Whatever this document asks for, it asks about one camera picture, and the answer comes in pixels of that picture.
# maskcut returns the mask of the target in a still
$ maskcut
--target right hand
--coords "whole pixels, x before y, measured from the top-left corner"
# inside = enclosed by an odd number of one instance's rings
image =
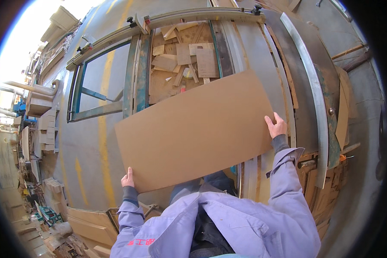
[[[273,116],[275,117],[276,124],[273,124],[268,116],[264,117],[272,139],[278,135],[287,134],[287,124],[285,121],[276,112],[273,113]]]

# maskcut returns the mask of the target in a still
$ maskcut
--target yellow arrow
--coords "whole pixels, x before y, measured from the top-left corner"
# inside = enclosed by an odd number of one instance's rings
[[[77,180],[79,181],[80,191],[82,192],[83,201],[88,206],[89,203],[88,203],[88,199],[86,198],[86,193],[84,192],[83,182],[82,182],[82,175],[81,175],[82,169],[80,168],[79,160],[77,159],[77,157],[76,157],[75,168],[77,173]]]

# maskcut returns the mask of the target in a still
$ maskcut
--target jacket cuff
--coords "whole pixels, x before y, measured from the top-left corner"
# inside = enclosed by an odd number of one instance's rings
[[[275,150],[275,155],[285,149],[289,149],[287,136],[285,134],[275,136],[271,141],[271,146]]]
[[[139,207],[138,195],[139,193],[134,187],[130,185],[123,187],[123,201],[129,201]]]

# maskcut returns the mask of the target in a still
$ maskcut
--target left hand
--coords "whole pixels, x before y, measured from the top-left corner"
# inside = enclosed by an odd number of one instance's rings
[[[133,182],[133,170],[131,167],[127,169],[127,174],[124,175],[124,177],[121,180],[121,183],[122,183],[122,187],[127,185],[131,187],[135,187],[135,183]]]

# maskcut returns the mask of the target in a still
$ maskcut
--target hand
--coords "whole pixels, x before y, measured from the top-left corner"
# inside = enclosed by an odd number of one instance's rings
[[[278,135],[287,134],[287,124],[285,121],[275,112],[273,113],[273,116],[275,117],[276,124],[273,124],[271,119],[268,116],[265,116],[265,122],[268,125],[269,134],[272,139]]]
[[[127,186],[127,185],[129,185],[131,187],[135,187],[135,183],[133,182],[133,170],[131,167],[129,167],[127,169],[127,174],[124,175],[121,182],[122,182],[122,187]]]

